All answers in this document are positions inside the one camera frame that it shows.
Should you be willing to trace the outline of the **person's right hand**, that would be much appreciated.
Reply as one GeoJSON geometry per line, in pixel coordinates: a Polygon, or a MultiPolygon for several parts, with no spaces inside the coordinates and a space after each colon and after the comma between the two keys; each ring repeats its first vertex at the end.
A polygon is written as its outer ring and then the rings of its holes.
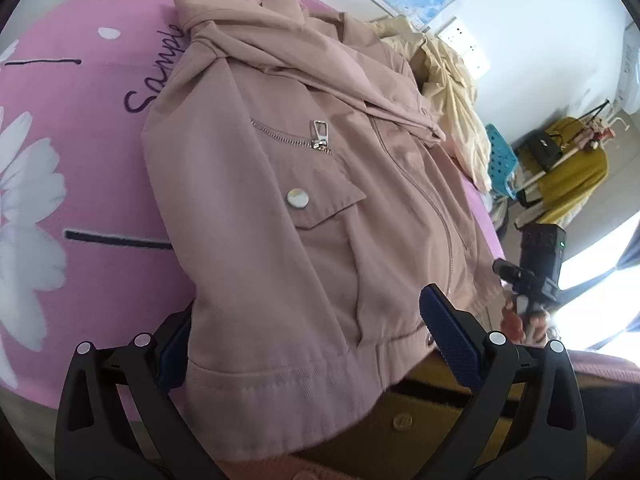
{"type": "Polygon", "coordinates": [[[514,344],[542,348],[548,342],[548,328],[550,316],[546,311],[534,312],[528,322],[516,313],[515,299],[511,294],[506,295],[506,303],[502,308],[500,332],[506,335],[514,344]]]}

